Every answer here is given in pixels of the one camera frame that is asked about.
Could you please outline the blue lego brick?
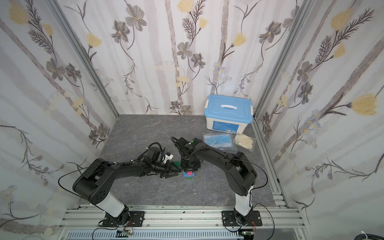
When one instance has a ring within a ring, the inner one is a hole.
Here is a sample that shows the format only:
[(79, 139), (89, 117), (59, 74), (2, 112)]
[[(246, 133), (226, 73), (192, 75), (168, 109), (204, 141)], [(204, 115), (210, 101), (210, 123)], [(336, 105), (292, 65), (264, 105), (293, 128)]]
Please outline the blue lego brick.
[(184, 176), (184, 178), (190, 179), (190, 178), (193, 178), (195, 176), (195, 174), (187, 175), (184, 173), (183, 176)]

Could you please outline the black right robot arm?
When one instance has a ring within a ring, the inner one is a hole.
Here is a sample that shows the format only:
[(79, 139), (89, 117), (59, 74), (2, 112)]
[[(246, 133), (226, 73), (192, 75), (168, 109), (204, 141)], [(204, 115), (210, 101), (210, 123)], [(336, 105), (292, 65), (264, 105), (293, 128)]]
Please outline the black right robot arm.
[(235, 213), (244, 219), (251, 215), (251, 190), (255, 185), (257, 172), (245, 154), (224, 152), (197, 138), (187, 141), (184, 138), (171, 137), (171, 140), (181, 155), (184, 172), (199, 170), (203, 161), (218, 167), (225, 173), (230, 189), (236, 194)]

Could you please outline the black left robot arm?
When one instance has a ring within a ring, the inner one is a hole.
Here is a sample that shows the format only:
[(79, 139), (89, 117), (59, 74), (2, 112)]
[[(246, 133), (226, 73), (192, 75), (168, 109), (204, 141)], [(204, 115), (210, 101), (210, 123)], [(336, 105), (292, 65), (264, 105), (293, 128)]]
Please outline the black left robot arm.
[(99, 158), (74, 182), (73, 191), (117, 219), (128, 208), (111, 193), (114, 182), (129, 177), (177, 176), (182, 170), (172, 162), (172, 158), (173, 155), (166, 153), (157, 142), (150, 144), (136, 159), (129, 162), (107, 162)]

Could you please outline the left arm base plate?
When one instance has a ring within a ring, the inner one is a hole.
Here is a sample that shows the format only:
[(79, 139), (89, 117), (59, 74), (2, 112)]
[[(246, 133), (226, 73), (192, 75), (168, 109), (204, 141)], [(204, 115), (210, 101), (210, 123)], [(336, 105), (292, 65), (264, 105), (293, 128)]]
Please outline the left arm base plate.
[(144, 211), (123, 211), (118, 217), (113, 217), (106, 213), (104, 219), (99, 224), (100, 227), (142, 227), (145, 219)]

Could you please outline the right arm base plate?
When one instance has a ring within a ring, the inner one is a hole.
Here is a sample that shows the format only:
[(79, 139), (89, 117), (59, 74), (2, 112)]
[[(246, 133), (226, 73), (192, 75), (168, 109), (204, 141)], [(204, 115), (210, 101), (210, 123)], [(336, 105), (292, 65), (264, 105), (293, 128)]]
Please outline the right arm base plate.
[(250, 211), (248, 215), (243, 216), (233, 211), (222, 211), (222, 222), (224, 227), (261, 227), (263, 225), (259, 211)]

